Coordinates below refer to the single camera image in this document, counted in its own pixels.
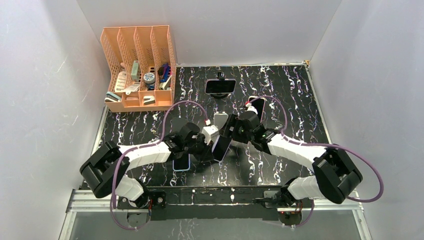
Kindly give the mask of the teal bordered item beside organizer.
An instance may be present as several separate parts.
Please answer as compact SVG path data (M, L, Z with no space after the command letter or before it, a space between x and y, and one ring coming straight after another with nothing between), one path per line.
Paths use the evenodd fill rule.
M122 97L113 92L108 91L105 95L104 101L106 103L119 103L122 101Z

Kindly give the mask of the aluminium frame rail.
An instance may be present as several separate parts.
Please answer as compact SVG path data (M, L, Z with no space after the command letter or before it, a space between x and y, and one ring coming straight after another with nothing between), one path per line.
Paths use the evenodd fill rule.
M304 200L301 209L253 204L262 187L164 187L164 208L136 209L89 190L70 198L61 240L370 240L361 204Z

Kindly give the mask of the phone with lilac case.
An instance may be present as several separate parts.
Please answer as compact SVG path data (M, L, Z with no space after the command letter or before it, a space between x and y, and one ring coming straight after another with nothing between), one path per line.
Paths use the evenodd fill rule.
M214 142L211 150L214 161L221 162L224 159L231 141L232 139L230 137L221 135L216 138L216 141Z

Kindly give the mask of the black round base phone stand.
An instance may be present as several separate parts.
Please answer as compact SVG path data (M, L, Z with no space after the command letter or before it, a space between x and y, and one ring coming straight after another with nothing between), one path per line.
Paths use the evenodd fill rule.
M225 76L224 76L224 74L222 73L222 72L218 72L217 73L217 78L216 79L219 79L219 80L224 80L224 79L226 79L225 78ZM225 98L226 96L228 96L229 95L229 93L227 93L227 94L209 94L211 97L213 97L213 98L216 98L216 99L222 99L222 98Z

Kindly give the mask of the blue handled tool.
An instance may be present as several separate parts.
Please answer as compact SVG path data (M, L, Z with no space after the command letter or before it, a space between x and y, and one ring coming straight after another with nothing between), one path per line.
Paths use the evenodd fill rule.
M159 82L165 83L168 80L169 76L171 75L171 66L168 63L163 64L158 69L158 75L160 77Z

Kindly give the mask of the black folding phone stand left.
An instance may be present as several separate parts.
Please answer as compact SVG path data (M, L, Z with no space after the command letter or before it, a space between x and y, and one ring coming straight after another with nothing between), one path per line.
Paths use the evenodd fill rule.
M171 133L179 133L181 128L187 124L189 121L181 117L173 117L170 121L171 123Z

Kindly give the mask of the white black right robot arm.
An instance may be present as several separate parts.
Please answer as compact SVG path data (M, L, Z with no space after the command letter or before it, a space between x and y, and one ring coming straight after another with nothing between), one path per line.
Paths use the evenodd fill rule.
M295 141L265 128L253 111L227 118L212 148L216 161L224 158L231 141L251 143L260 152L286 158L313 172L312 176L290 179L277 193L254 199L254 203L295 207L303 199L320 197L341 204L363 180L346 150Z

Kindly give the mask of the round tin blue white label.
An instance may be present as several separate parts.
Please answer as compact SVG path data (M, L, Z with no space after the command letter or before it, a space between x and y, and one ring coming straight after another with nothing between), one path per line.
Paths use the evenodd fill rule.
M143 75L143 82L148 90L154 90L156 86L156 75L153 72L147 72Z

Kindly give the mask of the white paper card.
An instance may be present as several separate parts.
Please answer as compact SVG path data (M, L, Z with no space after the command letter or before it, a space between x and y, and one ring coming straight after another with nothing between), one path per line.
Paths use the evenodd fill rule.
M122 93L126 89L127 82L127 73L125 71L121 71L118 73L114 85L114 92Z

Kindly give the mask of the phone with pink case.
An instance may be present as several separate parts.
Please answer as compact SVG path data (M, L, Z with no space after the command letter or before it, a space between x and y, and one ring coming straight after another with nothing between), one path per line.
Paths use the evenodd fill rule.
M255 98L256 98L256 96L249 96L248 101L251 103L251 106L256 109L257 116L260 119L260 121L262 121L266 99L261 97L261 98L252 102L252 100L255 99Z

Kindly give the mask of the phone with purple clear case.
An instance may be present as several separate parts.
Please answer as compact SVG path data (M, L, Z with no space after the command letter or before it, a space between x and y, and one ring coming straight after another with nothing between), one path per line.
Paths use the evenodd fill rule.
M209 95L230 94L235 90L235 79L208 79L205 83L205 93Z

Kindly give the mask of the phone with blue case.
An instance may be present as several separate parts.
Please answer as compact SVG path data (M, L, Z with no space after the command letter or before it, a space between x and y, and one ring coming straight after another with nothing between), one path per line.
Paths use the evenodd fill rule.
M175 172L188 171L191 168L191 156L189 154L183 154L180 158L172 161L172 169Z

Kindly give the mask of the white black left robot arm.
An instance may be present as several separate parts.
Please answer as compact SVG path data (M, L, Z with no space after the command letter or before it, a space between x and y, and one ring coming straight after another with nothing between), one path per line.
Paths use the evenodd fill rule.
M139 179L128 177L127 171L167 162L172 162L176 172L187 171L191 167L191 156L213 160L212 146L218 135L215 125L199 128L189 122L179 131L166 135L160 143L117 145L108 141L82 164L79 172L96 198L115 193L127 199L131 206L144 208L158 196Z

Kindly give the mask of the orange plastic file organizer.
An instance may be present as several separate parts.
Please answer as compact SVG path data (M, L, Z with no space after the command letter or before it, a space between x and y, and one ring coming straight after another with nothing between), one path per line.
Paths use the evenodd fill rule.
M108 92L122 98L121 102L105 102L111 112L166 111L174 104L177 61L168 25L105 27L100 42L110 70ZM131 78L133 61L139 61L139 82ZM160 83L158 70L163 64L169 64L171 72L168 80ZM122 71L126 72L126 88L114 92ZM147 89L146 73L155 73L155 89ZM154 96L155 104L143 105L144 96Z

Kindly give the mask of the green white small box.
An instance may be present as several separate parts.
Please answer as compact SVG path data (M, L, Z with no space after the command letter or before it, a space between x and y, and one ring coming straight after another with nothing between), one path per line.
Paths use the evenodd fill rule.
M140 64L139 64L139 61L138 60L134 60L132 62L130 76L131 76L131 79L134 82L139 82L140 81Z

